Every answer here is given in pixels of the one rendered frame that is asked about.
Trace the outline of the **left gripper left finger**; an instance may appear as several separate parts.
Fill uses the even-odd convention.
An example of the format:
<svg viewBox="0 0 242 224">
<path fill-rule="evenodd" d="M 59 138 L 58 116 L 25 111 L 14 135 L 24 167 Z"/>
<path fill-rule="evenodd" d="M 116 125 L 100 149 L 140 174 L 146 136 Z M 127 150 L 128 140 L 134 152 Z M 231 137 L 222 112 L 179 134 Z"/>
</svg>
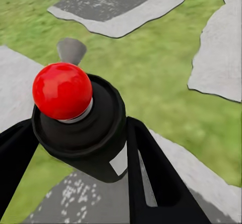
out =
<svg viewBox="0 0 242 224">
<path fill-rule="evenodd" d="M 0 220 L 38 145 L 32 119 L 0 133 Z"/>
</svg>

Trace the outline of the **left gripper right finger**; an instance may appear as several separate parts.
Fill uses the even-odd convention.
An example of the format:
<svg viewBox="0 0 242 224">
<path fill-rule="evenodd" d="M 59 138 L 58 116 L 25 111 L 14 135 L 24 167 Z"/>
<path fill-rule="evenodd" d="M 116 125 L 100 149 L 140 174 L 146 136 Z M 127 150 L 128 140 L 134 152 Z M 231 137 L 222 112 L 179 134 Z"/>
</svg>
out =
<svg viewBox="0 0 242 224">
<path fill-rule="evenodd" d="M 158 206 L 146 204 L 140 151 Z M 140 120 L 127 117 L 130 224 L 211 224 L 159 144 Z"/>
</svg>

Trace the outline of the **pesticide atomizer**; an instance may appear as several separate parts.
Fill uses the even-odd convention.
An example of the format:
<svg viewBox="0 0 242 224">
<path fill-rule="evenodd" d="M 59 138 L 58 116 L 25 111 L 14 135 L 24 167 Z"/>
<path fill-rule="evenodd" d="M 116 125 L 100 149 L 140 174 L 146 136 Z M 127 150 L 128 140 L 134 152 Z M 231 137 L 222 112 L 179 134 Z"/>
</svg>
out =
<svg viewBox="0 0 242 224">
<path fill-rule="evenodd" d="M 117 90 L 77 65 L 87 52 L 80 40 L 56 44 L 61 63 L 35 77 L 33 132 L 54 158 L 105 183 L 128 173 L 127 114 Z"/>
</svg>

